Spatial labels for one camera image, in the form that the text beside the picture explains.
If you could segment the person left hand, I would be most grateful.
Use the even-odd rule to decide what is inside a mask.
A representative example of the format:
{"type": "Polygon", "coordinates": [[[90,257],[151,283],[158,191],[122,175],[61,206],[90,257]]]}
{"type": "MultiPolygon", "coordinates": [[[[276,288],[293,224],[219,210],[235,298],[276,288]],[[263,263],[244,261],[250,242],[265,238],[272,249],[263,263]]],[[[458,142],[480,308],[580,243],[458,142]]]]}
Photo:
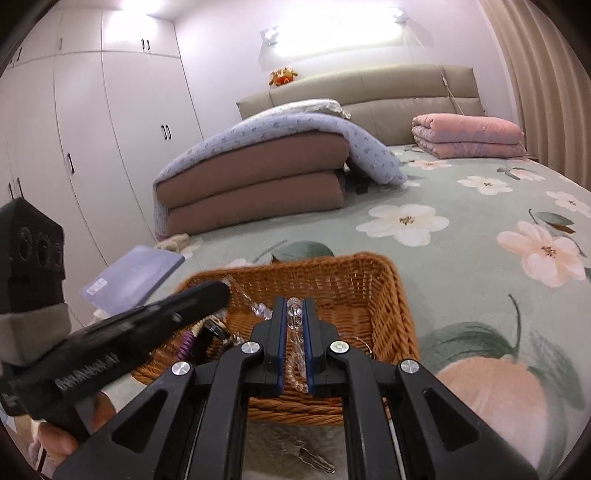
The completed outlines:
{"type": "MultiPolygon", "coordinates": [[[[94,413],[91,432],[96,433],[116,414],[116,409],[105,392],[95,395],[94,413]]],[[[45,461],[41,469],[44,477],[51,479],[55,469],[77,448],[78,442],[67,432],[58,427],[42,422],[38,425],[35,440],[29,445],[29,457],[37,462],[42,452],[45,452],[45,461]]]]}

